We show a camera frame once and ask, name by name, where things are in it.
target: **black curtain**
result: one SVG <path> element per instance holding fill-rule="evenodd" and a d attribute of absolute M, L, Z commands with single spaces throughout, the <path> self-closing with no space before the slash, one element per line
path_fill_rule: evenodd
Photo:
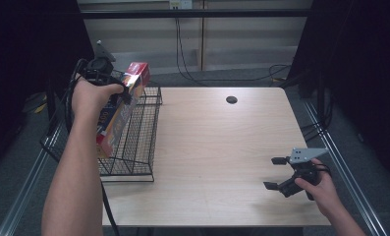
<path fill-rule="evenodd" d="M 390 1 L 313 1 L 332 8 L 336 17 L 307 19 L 289 79 L 309 71 L 298 81 L 309 96 L 322 75 L 390 171 Z"/>
<path fill-rule="evenodd" d="M 28 96 L 67 86 L 93 51 L 76 0 L 0 0 L 0 156 L 22 124 Z"/>

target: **wooden table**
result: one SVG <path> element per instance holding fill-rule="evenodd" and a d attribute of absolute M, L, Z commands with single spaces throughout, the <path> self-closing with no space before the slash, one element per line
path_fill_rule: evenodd
<path fill-rule="evenodd" d="M 162 97 L 155 182 L 105 184 L 118 225 L 329 225 L 305 192 L 286 199 L 262 184 L 293 174 L 271 157 L 306 147 L 282 89 L 163 88 Z"/>

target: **forearm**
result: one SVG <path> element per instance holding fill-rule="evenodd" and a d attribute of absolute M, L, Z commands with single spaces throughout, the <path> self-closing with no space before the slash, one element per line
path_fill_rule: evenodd
<path fill-rule="evenodd" d="M 339 206 L 334 208 L 332 212 L 329 212 L 326 217 L 329 222 L 332 224 L 333 228 L 336 231 L 338 236 L 364 236 L 365 234 L 348 213 L 348 211 L 343 207 Z"/>
<path fill-rule="evenodd" d="M 95 137 L 96 120 L 75 120 L 44 206 L 43 235 L 102 234 Z"/>

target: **human arm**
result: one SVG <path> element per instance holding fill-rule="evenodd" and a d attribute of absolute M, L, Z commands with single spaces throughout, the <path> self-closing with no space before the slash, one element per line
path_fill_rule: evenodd
<path fill-rule="evenodd" d="M 102 235 L 96 125 L 109 96 L 122 90 L 79 79 L 72 98 L 75 120 L 45 200 L 42 235 Z"/>
<path fill-rule="evenodd" d="M 318 165 L 322 164 L 318 159 L 313 159 L 312 162 Z M 297 178 L 295 183 L 313 195 L 320 212 L 327 217 L 338 236 L 365 235 L 341 203 L 330 175 L 327 172 L 319 171 L 319 180 L 320 182 L 316 186 L 302 178 Z"/>

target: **black circular hole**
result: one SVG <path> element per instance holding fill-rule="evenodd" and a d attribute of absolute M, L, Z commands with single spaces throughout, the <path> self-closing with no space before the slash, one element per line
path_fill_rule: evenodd
<path fill-rule="evenodd" d="M 237 103 L 238 99 L 234 96 L 228 96 L 228 97 L 226 97 L 226 101 L 230 104 L 235 104 L 235 103 Z"/>

